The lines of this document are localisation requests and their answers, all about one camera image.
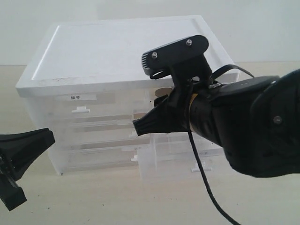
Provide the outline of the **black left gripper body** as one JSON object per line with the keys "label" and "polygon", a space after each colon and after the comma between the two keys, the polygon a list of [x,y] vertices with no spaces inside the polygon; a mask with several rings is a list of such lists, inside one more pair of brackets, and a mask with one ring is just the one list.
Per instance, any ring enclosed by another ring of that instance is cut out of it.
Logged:
{"label": "black left gripper body", "polygon": [[26,202],[24,191],[14,180],[4,157],[0,157],[0,199],[8,211]]}

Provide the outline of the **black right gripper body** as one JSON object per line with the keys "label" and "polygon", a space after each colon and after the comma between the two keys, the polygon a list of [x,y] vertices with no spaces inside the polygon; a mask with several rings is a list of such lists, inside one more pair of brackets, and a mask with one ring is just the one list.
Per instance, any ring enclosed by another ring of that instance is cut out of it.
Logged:
{"label": "black right gripper body", "polygon": [[174,87],[167,98],[166,133],[187,132],[189,128],[189,105],[192,95],[192,87]]}

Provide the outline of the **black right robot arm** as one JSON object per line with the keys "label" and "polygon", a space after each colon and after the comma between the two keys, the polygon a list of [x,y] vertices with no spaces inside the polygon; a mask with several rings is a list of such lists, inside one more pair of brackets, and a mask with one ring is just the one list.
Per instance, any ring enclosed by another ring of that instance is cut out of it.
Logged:
{"label": "black right robot arm", "polygon": [[235,171],[270,178],[300,171],[300,72],[209,88],[175,87],[134,120],[138,135],[189,132],[223,148]]}

